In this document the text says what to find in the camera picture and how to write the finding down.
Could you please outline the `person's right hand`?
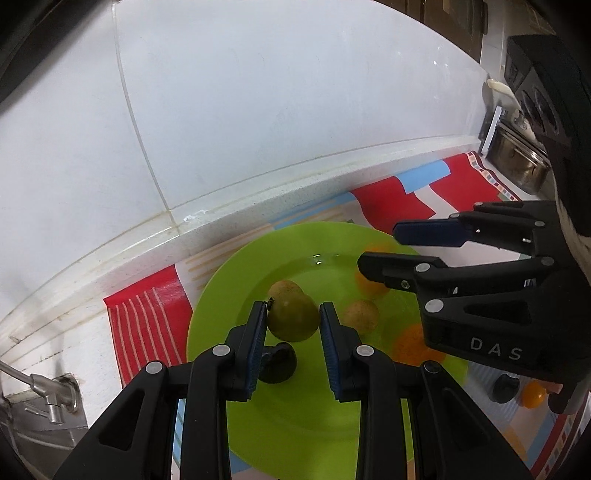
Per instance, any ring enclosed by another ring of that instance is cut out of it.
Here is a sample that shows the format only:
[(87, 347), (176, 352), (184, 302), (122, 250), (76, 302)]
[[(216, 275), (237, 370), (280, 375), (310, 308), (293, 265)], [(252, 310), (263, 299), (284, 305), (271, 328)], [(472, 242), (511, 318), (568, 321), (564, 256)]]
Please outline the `person's right hand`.
[(540, 385), (547, 391), (548, 394), (559, 394), (563, 389), (563, 384), (539, 380)]

